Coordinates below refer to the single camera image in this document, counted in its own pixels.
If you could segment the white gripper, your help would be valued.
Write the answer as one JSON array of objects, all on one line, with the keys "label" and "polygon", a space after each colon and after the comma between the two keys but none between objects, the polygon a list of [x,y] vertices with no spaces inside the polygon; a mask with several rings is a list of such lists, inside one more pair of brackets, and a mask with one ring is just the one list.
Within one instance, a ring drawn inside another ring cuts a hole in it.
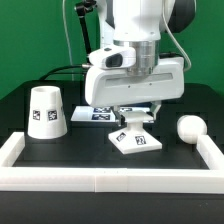
[{"label": "white gripper", "polygon": [[85,100],[91,107],[113,106],[115,121],[124,124],[120,105],[153,102],[149,115],[157,118],[160,100],[175,99],[184,92],[182,57],[160,59],[152,74],[129,75],[126,69],[91,67],[86,76]]}]

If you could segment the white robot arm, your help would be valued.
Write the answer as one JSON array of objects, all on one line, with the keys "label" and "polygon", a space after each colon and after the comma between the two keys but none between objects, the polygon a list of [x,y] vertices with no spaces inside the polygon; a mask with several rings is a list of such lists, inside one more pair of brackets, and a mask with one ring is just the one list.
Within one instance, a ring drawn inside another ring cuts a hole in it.
[{"label": "white robot arm", "polygon": [[110,107],[123,123],[123,105],[150,102],[156,113],[163,100],[181,97],[191,61],[185,52],[161,57],[159,41],[162,32],[184,30],[195,13],[196,0],[113,0],[113,43],[89,55],[87,103]]}]

